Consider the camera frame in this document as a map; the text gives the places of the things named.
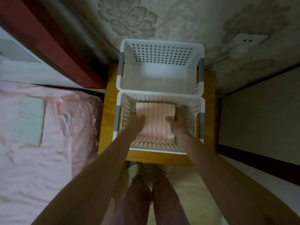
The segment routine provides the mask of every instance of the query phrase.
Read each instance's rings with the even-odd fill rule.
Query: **electrical outlet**
[[[268,35],[255,35],[255,34],[237,34],[231,41],[228,43],[222,51],[229,51],[236,45],[243,45],[247,47],[247,50],[259,44],[261,41],[265,40]]]

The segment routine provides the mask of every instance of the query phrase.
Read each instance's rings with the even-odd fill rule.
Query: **folded pink towel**
[[[175,118],[175,105],[167,103],[137,102],[136,115],[146,116],[143,130],[137,135],[136,141],[173,144],[174,134],[166,117]]]

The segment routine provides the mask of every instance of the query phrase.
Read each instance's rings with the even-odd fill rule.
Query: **white plastic basket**
[[[186,118],[190,132],[196,136],[197,114],[200,113],[198,138],[204,142],[204,113],[205,100],[202,97],[188,96],[188,95],[174,95],[158,92],[125,92],[120,91],[117,97],[117,108],[115,113],[115,125],[113,132],[113,140],[118,136],[119,129],[126,126],[127,118],[130,112],[135,112],[137,102],[161,102],[181,104],[184,107],[184,117]],[[139,151],[156,151],[175,154],[186,154],[185,151],[177,144],[159,144],[148,142],[133,142],[130,150]]]
[[[204,88],[203,70],[202,44],[124,39],[121,43],[116,86],[120,91],[201,96]]]

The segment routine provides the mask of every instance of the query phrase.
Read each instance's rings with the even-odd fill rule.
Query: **forearm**
[[[135,136],[130,129],[70,181],[33,224],[97,224],[106,212],[119,173]]]
[[[243,172],[185,134],[178,144],[201,175],[230,225],[300,224],[299,217],[279,198]]]

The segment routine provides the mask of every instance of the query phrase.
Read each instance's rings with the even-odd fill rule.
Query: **wooden table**
[[[107,87],[104,98],[102,122],[98,153],[101,153],[113,140],[113,127],[118,89],[116,88],[118,64],[110,64],[107,79]],[[204,94],[205,99],[205,134],[204,144],[213,150],[214,147],[214,118],[215,118],[215,83],[216,73],[204,71]],[[128,161],[146,163],[163,163],[172,165],[192,166],[187,155],[169,154],[162,152],[129,150],[126,157]]]

